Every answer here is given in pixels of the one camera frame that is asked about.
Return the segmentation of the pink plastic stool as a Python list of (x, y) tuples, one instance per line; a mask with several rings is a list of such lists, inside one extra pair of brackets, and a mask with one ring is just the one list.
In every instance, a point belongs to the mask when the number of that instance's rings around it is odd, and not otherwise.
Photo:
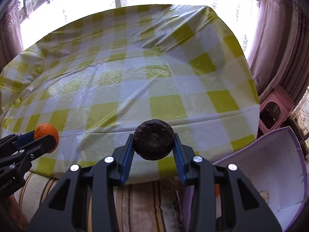
[(275, 86), (260, 105), (259, 129), (266, 134), (280, 128), (293, 107), (290, 95), (281, 86)]

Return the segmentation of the pink curtain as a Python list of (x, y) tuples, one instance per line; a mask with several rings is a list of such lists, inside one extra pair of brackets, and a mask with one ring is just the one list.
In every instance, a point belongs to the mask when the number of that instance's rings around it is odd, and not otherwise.
[(297, 0), (258, 1), (248, 62), (259, 98), (279, 85), (298, 104), (308, 86), (308, 17)]
[(23, 42), (20, 30), (18, 0), (11, 0), (1, 18), (0, 36), (0, 65), (1, 70), (14, 57), (23, 51)]

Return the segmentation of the purple white cardboard box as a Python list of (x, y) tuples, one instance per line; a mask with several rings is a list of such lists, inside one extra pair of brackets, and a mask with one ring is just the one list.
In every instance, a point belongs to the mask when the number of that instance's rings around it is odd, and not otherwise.
[[(290, 127), (280, 128), (234, 154), (211, 163), (226, 167), (235, 164), (259, 192), (282, 230), (298, 217), (307, 198), (307, 172), (298, 139)], [(193, 198), (194, 188), (186, 197)]]

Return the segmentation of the yellow checkered plastic tablecloth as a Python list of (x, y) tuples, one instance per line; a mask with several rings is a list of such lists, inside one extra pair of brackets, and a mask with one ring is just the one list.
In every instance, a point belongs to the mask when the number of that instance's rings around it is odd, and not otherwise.
[(60, 177), (160, 119), (216, 161), (253, 142), (259, 100), (243, 51), (207, 6), (140, 5), (69, 23), (1, 72), (1, 136), (42, 123), (59, 132), (34, 172)]

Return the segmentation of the pink curtain left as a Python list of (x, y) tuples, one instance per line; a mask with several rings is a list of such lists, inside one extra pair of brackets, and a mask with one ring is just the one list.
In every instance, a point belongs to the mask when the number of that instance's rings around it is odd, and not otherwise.
[(1, 18), (0, 36), (0, 65), (1, 70), (14, 57), (23, 51), (23, 42), (20, 30), (18, 0), (11, 0)]

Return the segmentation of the small orange tangerine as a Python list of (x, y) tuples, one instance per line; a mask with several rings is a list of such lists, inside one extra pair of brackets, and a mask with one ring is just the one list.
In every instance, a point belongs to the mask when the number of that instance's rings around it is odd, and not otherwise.
[(215, 184), (215, 197), (218, 197), (219, 195), (220, 195), (219, 184)]

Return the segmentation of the large orange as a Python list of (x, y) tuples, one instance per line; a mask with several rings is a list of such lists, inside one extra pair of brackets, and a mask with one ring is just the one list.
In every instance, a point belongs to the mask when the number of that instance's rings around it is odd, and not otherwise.
[(51, 146), (49, 151), (47, 152), (48, 154), (54, 152), (56, 148), (58, 147), (59, 144), (59, 133), (57, 129), (51, 125), (50, 123), (42, 123), (39, 125), (34, 132), (34, 140), (37, 140), (39, 138), (42, 138), (46, 135), (52, 136), (54, 138), (54, 145)]

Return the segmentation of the dark mangosteen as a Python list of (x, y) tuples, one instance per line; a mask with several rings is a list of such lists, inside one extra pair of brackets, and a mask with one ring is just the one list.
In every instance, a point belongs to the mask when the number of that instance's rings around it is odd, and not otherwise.
[(174, 131), (162, 120), (148, 120), (136, 128), (132, 147), (145, 160), (160, 160), (174, 148)]

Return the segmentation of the striped towel cushion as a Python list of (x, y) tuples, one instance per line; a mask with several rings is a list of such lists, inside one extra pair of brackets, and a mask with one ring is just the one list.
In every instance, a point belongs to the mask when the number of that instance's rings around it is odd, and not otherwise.
[(31, 172), (1, 201), (3, 231), (187, 231), (192, 197), (177, 177), (116, 186), (107, 168), (68, 171), (61, 180)]

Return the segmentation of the pink curtain right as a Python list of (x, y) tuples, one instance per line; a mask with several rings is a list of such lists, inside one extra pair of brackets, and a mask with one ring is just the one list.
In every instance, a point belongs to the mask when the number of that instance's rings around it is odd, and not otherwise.
[(308, 86), (308, 17), (297, 0), (258, 1), (248, 62), (259, 98), (279, 85), (298, 104)]

